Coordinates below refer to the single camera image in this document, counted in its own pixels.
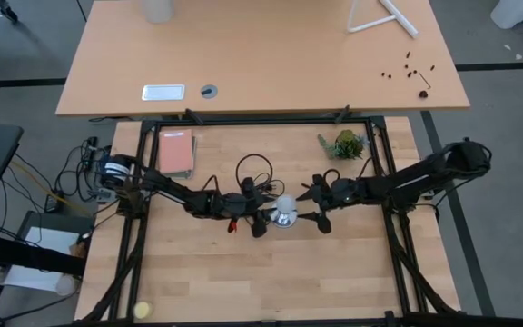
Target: white stand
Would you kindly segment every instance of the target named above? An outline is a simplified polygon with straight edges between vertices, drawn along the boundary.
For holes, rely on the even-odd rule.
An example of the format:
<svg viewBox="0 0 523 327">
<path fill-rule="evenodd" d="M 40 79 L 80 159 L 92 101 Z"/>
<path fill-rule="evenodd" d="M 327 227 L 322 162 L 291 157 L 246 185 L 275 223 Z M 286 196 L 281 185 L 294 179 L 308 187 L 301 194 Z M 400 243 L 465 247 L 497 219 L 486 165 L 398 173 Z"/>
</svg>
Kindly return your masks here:
<svg viewBox="0 0 523 327">
<path fill-rule="evenodd" d="M 352 1 L 352 8 L 350 9 L 350 15 L 349 15 L 349 22 L 346 25 L 346 30 L 349 33 L 355 33 L 362 30 L 365 30 L 369 27 L 373 27 L 376 25 L 380 25 L 383 23 L 390 22 L 392 20 L 397 20 L 401 26 L 407 31 L 407 33 L 410 34 L 412 38 L 417 38 L 419 35 L 419 31 L 413 24 L 410 23 L 410 21 L 407 20 L 407 18 L 397 9 L 397 7 L 390 1 L 390 0 L 379 0 L 379 2 L 387 8 L 387 10 L 392 14 L 388 17 L 381 18 L 377 21 L 370 22 L 364 25 L 359 25 L 356 27 L 352 27 L 352 18 L 354 17 L 354 11 L 356 10 L 356 7 L 358 5 L 359 0 L 353 0 Z"/>
</svg>

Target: light wood desk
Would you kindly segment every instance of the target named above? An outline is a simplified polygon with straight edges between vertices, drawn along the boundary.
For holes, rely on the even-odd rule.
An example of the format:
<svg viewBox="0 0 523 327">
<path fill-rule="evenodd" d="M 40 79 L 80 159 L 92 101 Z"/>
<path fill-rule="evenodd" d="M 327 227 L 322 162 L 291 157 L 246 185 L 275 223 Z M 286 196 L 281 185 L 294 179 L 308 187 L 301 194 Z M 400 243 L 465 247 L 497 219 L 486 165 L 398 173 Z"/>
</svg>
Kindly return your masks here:
<svg viewBox="0 0 523 327">
<path fill-rule="evenodd" d="M 393 2 L 418 39 L 397 22 L 348 35 L 351 0 L 179 0 L 160 25 L 146 22 L 140 1 L 96 1 L 56 113 L 469 108 L 429 1 Z M 355 23 L 387 15 L 377 0 L 360 0 Z M 432 86 L 425 100 L 420 74 Z M 184 99 L 144 102 L 147 84 L 184 84 Z M 207 84 L 219 89 L 213 99 L 201 95 Z"/>
<path fill-rule="evenodd" d="M 409 120 L 390 117 L 386 122 L 397 169 L 416 163 L 419 155 Z M 317 133 L 332 139 L 345 128 L 364 134 L 363 124 L 194 127 L 196 171 L 183 183 L 201 189 L 215 173 L 222 193 L 238 192 L 235 165 L 250 153 L 267 156 L 274 178 L 282 179 L 286 193 L 294 196 L 305 191 L 301 183 L 310 183 L 313 173 L 329 168 L 355 177 L 364 161 L 329 161 L 316 139 Z M 135 155 L 139 129 L 140 123 L 119 123 L 113 153 Z M 256 176 L 267 169 L 261 160 L 252 159 L 242 165 L 240 175 Z M 374 174 L 372 166 L 366 170 L 369 174 Z M 316 209 L 312 201 L 298 203 L 301 213 Z M 112 212 L 109 209 L 98 219 Z M 332 211 L 329 217 L 330 234 L 300 220 L 289 229 L 269 225 L 262 238 L 253 239 L 244 220 L 237 233 L 229 234 L 227 222 L 194 219 L 179 204 L 155 196 L 138 298 L 154 306 L 146 321 L 372 318 L 386 310 L 400 315 L 380 207 L 357 205 Z M 449 305 L 458 308 L 432 209 L 420 207 L 410 219 L 422 273 Z M 76 319 L 92 310 L 112 281 L 122 228 L 123 218 L 116 216 L 94 232 Z"/>
</svg>

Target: potted plant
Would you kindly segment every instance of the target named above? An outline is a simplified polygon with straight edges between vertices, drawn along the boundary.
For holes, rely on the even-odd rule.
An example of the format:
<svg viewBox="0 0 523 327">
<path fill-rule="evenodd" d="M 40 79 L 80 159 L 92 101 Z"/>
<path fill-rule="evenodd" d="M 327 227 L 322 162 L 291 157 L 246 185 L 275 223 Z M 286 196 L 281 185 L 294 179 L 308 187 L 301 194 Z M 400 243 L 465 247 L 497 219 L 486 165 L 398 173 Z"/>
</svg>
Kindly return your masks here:
<svg viewBox="0 0 523 327">
<path fill-rule="evenodd" d="M 334 144 L 329 144 L 321 134 L 318 134 L 318 141 L 329 159 L 362 159 L 364 146 L 369 143 L 351 130 L 341 131 Z"/>
</svg>

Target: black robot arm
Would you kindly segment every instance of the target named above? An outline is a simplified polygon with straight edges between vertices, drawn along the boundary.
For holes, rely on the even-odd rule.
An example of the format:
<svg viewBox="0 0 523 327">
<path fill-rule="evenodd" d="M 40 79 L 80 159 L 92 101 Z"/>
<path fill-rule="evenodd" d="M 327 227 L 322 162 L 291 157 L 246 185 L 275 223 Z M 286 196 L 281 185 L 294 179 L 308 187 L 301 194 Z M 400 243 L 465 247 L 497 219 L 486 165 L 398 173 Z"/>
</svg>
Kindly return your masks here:
<svg viewBox="0 0 523 327">
<path fill-rule="evenodd" d="M 241 193 L 221 194 L 215 176 L 208 181 L 214 181 L 215 189 L 205 190 L 207 183 L 200 191 L 194 191 L 156 169 L 143 165 L 140 165 L 142 175 L 131 176 L 128 173 L 133 164 L 138 164 L 136 158 L 117 154 L 104 166 L 101 180 L 103 187 L 118 194 L 121 201 L 119 209 L 123 214 L 132 217 L 145 214 L 144 199 L 159 194 L 182 205 L 184 210 L 195 218 L 231 220 L 228 226 L 229 233 L 235 231 L 239 218 L 251 217 L 253 236 L 260 237 L 265 234 L 271 210 L 259 208 L 275 199 L 263 195 L 260 189 L 255 187 L 251 177 L 246 177 L 240 182 Z"/>
<path fill-rule="evenodd" d="M 340 178 L 335 170 L 312 176 L 312 185 L 297 200 L 312 199 L 320 207 L 319 213 L 305 213 L 299 218 L 318 224 L 323 233 L 331 231 L 326 212 L 356 204 L 388 204 L 396 212 L 408 212 L 422 194 L 442 190 L 453 180 L 472 180 L 490 169 L 491 151 L 484 145 L 465 139 L 448 144 L 437 154 L 431 154 L 419 163 L 386 176 Z M 331 185 L 326 182 L 330 173 L 338 177 Z"/>
</svg>

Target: gray floor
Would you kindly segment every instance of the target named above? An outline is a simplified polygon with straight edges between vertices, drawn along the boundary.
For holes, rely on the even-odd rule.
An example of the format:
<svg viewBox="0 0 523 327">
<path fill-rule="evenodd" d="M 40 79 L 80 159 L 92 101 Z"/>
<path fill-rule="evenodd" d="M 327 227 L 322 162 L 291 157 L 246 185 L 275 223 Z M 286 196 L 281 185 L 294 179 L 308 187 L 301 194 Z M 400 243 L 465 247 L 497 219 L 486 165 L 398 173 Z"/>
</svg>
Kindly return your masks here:
<svg viewBox="0 0 523 327">
<path fill-rule="evenodd" d="M 489 19 L 495 0 L 432 0 L 456 64 L 500 63 L 523 56 L 523 26 L 500 30 Z M 12 0 L 24 23 L 12 27 L 0 17 L 0 79 L 65 77 L 74 56 L 84 20 L 72 0 Z M 91 0 L 82 0 L 88 12 Z M 465 210 L 489 292 L 500 316 L 523 317 L 523 71 L 462 73 L 472 110 L 433 113 L 443 143 L 469 136 L 494 153 L 492 171 L 463 187 Z M 83 118 L 54 115 L 61 86 L 0 89 L 0 123 L 24 127 L 19 153 L 55 176 L 67 151 L 88 136 L 111 142 L 114 125 L 90 124 Z M 421 154 L 430 153 L 419 113 L 407 113 Z M 5 179 L 12 181 L 6 173 Z M 25 183 L 41 203 L 44 197 Z M 30 204 L 9 192 L 6 228 L 16 230 Z M 0 222 L 3 195 L 0 189 Z M 441 205 L 440 229 L 463 309 L 479 313 L 469 273 L 448 204 Z M 0 316 L 34 308 L 55 299 L 48 292 L 6 288 Z M 76 299 L 8 323 L 46 326 L 70 322 Z"/>
</svg>

